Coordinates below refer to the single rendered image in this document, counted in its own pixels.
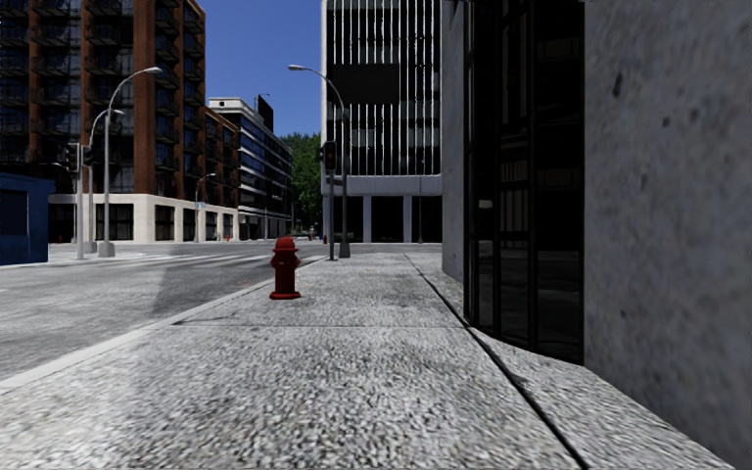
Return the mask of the pale concrete tower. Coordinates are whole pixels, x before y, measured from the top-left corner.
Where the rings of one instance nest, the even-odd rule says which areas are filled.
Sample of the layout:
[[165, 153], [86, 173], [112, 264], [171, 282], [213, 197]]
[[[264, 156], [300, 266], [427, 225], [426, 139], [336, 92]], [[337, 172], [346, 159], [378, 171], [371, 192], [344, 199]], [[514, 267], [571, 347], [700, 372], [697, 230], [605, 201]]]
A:
[[[441, 0], [321, 0], [321, 26], [322, 71], [351, 115], [350, 239], [441, 242]], [[342, 146], [327, 83], [322, 106], [322, 138]]]

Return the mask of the traffic light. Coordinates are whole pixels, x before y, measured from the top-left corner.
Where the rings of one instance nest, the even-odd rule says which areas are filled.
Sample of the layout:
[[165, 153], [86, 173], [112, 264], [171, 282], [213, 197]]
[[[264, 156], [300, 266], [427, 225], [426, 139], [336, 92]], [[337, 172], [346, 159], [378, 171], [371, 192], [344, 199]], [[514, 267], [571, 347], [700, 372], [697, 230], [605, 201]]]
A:
[[335, 198], [335, 171], [337, 167], [337, 143], [335, 141], [326, 141], [319, 150], [320, 159], [326, 173], [326, 180], [329, 187], [329, 222], [328, 222], [328, 243], [329, 259], [335, 259], [335, 239], [334, 239], [334, 198]]
[[83, 164], [82, 164], [82, 146], [78, 142], [66, 143], [61, 155], [55, 162], [55, 165], [67, 171], [72, 178], [75, 189], [75, 245], [76, 259], [84, 260], [83, 246]]

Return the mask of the trees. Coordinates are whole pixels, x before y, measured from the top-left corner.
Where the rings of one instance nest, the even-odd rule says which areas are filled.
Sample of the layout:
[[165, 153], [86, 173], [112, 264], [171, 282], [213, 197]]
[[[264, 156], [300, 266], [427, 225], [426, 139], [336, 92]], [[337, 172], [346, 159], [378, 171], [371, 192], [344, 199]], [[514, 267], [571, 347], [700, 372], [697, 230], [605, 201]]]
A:
[[280, 137], [292, 153], [292, 199], [295, 220], [303, 230], [321, 221], [321, 163], [318, 159], [320, 135], [293, 132]]

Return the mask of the grey street lamp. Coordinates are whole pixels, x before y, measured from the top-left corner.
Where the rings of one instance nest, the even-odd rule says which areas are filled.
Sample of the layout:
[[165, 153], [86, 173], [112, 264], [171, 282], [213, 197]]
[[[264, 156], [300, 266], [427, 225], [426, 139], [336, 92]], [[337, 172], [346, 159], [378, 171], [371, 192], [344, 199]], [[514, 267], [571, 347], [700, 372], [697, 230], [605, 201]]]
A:
[[340, 249], [339, 249], [339, 259], [349, 259], [351, 257], [351, 246], [350, 246], [349, 231], [348, 231], [348, 175], [350, 173], [349, 161], [350, 161], [350, 147], [351, 147], [351, 138], [350, 138], [351, 115], [350, 115], [350, 112], [347, 110], [347, 107], [345, 106], [344, 101], [336, 85], [325, 74], [322, 74], [318, 70], [303, 67], [300, 65], [288, 65], [288, 69], [290, 71], [310, 71], [312, 73], [317, 74], [328, 84], [328, 86], [335, 93], [339, 101], [342, 121], [343, 121], [342, 147], [344, 150], [344, 154], [342, 155], [342, 169], [341, 169], [341, 178], [340, 178], [341, 185], [342, 185], [343, 220], [342, 220], [342, 240], [341, 240]]
[[162, 69], [159, 67], [150, 67], [147, 69], [134, 72], [128, 78], [124, 79], [115, 89], [113, 96], [110, 99], [107, 108], [107, 117], [105, 123], [105, 148], [104, 148], [104, 237], [103, 241], [98, 247], [98, 257], [100, 259], [113, 258], [116, 255], [115, 245], [111, 241], [110, 237], [110, 126], [111, 119], [114, 115], [113, 104], [121, 91], [121, 88], [134, 77], [148, 73], [148, 74], [160, 74]]
[[212, 177], [216, 177], [216, 173], [215, 172], [212, 172], [212, 173], [209, 173], [209, 174], [207, 174], [205, 176], [202, 176], [201, 178], [198, 179], [198, 181], [197, 181], [197, 183], [195, 185], [195, 191], [194, 191], [194, 204], [195, 204], [195, 207], [194, 207], [194, 222], [195, 222], [194, 243], [199, 243], [200, 242], [200, 235], [199, 235], [199, 225], [200, 224], [199, 224], [199, 218], [200, 218], [200, 209], [201, 209], [202, 205], [199, 203], [199, 191], [200, 191], [202, 183], [207, 178], [212, 178]]
[[88, 207], [87, 207], [87, 215], [88, 215], [88, 240], [85, 242], [85, 252], [87, 254], [95, 254], [98, 252], [97, 242], [95, 240], [95, 228], [96, 228], [96, 219], [95, 219], [95, 207], [94, 207], [94, 199], [93, 199], [93, 184], [94, 184], [94, 178], [93, 178], [93, 162], [94, 157], [92, 156], [92, 145], [94, 141], [94, 132], [96, 130], [98, 121], [102, 117], [106, 117], [109, 114], [107, 110], [104, 110], [99, 115], [97, 115], [94, 118], [92, 130], [89, 135], [89, 141], [88, 143], [83, 147], [83, 162], [87, 166], [87, 174], [88, 174]]

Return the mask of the glass office building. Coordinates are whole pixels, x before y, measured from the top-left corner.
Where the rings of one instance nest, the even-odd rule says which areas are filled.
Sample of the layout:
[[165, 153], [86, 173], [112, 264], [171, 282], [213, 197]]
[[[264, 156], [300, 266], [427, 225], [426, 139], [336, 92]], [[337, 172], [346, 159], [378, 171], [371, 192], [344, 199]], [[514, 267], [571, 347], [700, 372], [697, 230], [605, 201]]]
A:
[[274, 133], [274, 113], [263, 96], [211, 98], [209, 107], [238, 128], [239, 238], [277, 238], [292, 225], [292, 152]]

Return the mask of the red brick building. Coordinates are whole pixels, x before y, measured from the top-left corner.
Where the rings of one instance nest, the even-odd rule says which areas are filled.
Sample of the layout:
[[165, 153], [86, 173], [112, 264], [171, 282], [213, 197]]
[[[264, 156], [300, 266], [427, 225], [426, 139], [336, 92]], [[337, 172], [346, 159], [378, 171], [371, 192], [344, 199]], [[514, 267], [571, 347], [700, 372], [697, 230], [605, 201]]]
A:
[[[48, 239], [75, 240], [75, 189], [55, 165], [89, 141], [117, 86], [110, 126], [111, 241], [239, 235], [238, 129], [206, 103], [199, 0], [0, 0], [0, 171], [50, 179]], [[95, 240], [104, 237], [102, 117], [92, 145]]]

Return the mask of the pale concrete building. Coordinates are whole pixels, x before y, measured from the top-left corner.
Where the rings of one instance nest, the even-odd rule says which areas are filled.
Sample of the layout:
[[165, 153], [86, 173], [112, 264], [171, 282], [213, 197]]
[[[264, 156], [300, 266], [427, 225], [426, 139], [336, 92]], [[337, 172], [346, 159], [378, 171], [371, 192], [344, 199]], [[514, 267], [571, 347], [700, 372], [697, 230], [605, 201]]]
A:
[[441, 16], [470, 334], [588, 470], [752, 470], [752, 0]]

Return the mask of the blue booth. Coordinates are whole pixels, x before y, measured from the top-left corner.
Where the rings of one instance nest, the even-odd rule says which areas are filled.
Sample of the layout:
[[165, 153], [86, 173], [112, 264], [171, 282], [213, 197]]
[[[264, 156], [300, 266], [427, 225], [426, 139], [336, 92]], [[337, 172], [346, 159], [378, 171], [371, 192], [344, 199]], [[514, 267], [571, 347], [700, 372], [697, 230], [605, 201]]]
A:
[[48, 260], [53, 180], [0, 172], [0, 265]]

